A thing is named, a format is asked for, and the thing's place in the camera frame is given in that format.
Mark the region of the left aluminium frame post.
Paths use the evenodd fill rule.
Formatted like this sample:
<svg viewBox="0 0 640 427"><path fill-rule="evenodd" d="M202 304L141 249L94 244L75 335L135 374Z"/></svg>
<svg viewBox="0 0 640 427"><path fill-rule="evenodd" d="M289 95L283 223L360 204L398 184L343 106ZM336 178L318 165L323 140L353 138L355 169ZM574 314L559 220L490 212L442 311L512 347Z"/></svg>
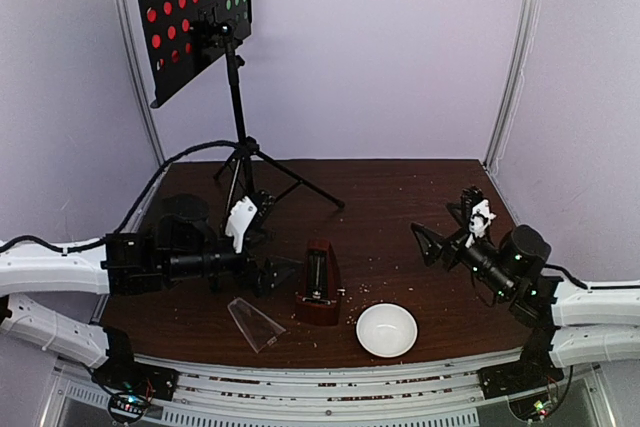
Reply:
<svg viewBox="0 0 640 427"><path fill-rule="evenodd" d="M160 165L164 162L165 156L155 122L151 114L150 102L145 90L141 63L135 48L134 32L131 17L127 8L127 0L114 0L114 4L124 43L128 73L134 92L136 106L141 116L143 131L145 133L146 140L150 145L155 163Z"/></svg>

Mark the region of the clear plastic metronome cover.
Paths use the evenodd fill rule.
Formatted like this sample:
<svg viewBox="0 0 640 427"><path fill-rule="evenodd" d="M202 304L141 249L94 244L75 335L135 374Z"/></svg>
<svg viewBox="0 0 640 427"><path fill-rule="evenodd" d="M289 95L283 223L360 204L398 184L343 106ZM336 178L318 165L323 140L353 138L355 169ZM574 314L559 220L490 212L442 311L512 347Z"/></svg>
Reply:
<svg viewBox="0 0 640 427"><path fill-rule="evenodd" d="M255 353L272 346L286 332L283 326L243 298L232 300L227 310Z"/></svg>

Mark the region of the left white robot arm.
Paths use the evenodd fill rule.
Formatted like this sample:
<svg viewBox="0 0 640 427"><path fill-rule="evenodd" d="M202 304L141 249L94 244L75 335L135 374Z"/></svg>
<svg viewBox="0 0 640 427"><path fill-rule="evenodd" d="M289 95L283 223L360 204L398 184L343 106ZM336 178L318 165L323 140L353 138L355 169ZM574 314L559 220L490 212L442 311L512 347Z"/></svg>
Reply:
<svg viewBox="0 0 640 427"><path fill-rule="evenodd" d="M191 194L166 198L147 230L116 233L89 243L49 244L23 236L1 245L1 331L106 375L123 391L144 380L130 340L121 330L81 323L31 299L33 293L84 292L136 296L205 279L215 289L234 279L255 296L270 294L301 264L275 257L258 263L248 250L250 227L262 219L270 196L245 197L217 235L209 206Z"/></svg>

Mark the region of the black perforated music stand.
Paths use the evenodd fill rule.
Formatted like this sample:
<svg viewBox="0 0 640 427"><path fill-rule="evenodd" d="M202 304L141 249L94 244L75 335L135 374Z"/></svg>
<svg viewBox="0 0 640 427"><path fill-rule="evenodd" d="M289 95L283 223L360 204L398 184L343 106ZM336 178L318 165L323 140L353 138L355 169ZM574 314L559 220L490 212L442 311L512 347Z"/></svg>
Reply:
<svg viewBox="0 0 640 427"><path fill-rule="evenodd" d="M237 145L224 163L233 171L226 202L257 194L252 161L258 158L292 179L284 190L289 195L304 186L337 208L344 201L281 162L264 153L246 131L240 89L240 69L245 62L237 50L251 34L252 0L137 0L155 98L153 107L163 106L210 65L226 64Z"/></svg>

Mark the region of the aluminium front rail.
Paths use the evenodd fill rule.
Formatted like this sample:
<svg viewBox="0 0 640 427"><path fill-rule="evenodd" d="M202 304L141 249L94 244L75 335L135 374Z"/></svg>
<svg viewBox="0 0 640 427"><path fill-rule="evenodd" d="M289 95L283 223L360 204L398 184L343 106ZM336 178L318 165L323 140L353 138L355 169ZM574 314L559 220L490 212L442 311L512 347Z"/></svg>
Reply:
<svg viewBox="0 0 640 427"><path fill-rule="evenodd" d="M622 426L599 366L575 367L557 414L520 421L510 407L535 390L489 399L480 368L515 361L517 349L457 359L340 369L275 369L199 364L139 355L178 372L173 400L132 426ZM36 426L118 426L106 392L83 368L58 360Z"/></svg>

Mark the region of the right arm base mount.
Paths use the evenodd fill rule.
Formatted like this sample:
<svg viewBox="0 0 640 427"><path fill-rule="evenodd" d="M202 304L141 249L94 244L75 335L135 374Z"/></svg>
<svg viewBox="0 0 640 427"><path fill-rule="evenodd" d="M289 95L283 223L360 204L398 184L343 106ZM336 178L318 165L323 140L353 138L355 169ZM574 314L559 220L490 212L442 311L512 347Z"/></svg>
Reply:
<svg viewBox="0 0 640 427"><path fill-rule="evenodd" d="M544 422L564 403L573 380L570 368L565 387L562 369L516 361L478 371L485 399L507 397L511 413L528 424Z"/></svg>

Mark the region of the aluminium frame post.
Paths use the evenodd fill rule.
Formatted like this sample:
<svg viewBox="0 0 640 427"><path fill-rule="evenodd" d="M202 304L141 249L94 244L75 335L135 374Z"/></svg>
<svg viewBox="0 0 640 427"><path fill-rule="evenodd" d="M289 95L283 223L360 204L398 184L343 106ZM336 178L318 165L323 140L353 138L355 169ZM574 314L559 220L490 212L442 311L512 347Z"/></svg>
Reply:
<svg viewBox="0 0 640 427"><path fill-rule="evenodd" d="M136 106L141 116L143 131L145 133L146 140L150 145L155 163L160 165L164 162L165 156L155 122L151 114L150 102L145 90L141 63L135 48L134 32L131 17L127 8L127 0L114 0L114 4L124 43L128 73L134 92Z"/></svg>
<svg viewBox="0 0 640 427"><path fill-rule="evenodd" d="M504 156L509 134L524 85L524 68L537 24L540 0L522 0L515 40L489 146L484 160L485 170L496 175Z"/></svg>

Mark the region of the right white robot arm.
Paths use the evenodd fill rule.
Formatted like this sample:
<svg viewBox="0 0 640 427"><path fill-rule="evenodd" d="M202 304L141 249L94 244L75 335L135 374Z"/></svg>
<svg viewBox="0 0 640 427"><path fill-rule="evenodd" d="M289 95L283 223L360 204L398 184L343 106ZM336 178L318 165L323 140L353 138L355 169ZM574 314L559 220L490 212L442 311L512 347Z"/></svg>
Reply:
<svg viewBox="0 0 640 427"><path fill-rule="evenodd" d="M552 371L579 364L639 357L639 284L590 282L551 265L550 245L528 225L499 243L491 239L495 214L488 200L448 204L457 231L442 236L412 223L426 265L464 266L472 281L492 294L490 306L506 303L531 335L513 366L519 387L535 387Z"/></svg>

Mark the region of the right aluminium frame post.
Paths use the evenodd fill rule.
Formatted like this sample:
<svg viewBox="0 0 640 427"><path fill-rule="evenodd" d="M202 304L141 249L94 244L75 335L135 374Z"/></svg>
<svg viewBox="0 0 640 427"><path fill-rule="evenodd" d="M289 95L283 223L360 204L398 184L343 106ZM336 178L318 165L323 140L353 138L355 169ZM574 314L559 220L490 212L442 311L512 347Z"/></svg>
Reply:
<svg viewBox="0 0 640 427"><path fill-rule="evenodd" d="M524 85L524 68L537 24L540 0L522 0L515 40L489 146L484 160L485 170L496 175L504 156L509 134Z"/></svg>

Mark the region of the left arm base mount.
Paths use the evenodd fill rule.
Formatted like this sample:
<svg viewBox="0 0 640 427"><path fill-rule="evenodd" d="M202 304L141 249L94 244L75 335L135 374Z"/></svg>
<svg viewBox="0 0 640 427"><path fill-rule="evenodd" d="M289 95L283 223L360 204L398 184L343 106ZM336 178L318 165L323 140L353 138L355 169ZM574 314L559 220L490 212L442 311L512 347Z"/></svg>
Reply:
<svg viewBox="0 0 640 427"><path fill-rule="evenodd" d="M106 361L90 368L91 380L109 396L107 411L123 425L140 421L154 399L173 399L179 372L134 359L129 337L115 328L103 328L107 338Z"/></svg>

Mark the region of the white ceramic bowl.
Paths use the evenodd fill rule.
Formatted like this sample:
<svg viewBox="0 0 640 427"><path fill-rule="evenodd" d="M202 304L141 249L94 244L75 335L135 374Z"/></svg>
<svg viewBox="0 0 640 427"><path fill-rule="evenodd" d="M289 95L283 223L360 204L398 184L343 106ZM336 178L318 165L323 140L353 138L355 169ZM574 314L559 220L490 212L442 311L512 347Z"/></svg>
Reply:
<svg viewBox="0 0 640 427"><path fill-rule="evenodd" d="M419 328L404 307L379 303L360 314L355 332L360 346L368 353L380 358L397 358L413 348Z"/></svg>

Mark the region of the red wooden metronome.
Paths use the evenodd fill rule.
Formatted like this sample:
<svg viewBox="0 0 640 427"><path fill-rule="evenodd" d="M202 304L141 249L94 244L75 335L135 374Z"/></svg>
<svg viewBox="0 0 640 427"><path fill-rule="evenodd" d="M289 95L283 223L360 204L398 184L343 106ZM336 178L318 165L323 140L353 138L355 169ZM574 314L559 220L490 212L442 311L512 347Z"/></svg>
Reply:
<svg viewBox="0 0 640 427"><path fill-rule="evenodd" d="M296 319L319 327L337 326L343 295L340 269L331 242L310 240L295 297Z"/></svg>

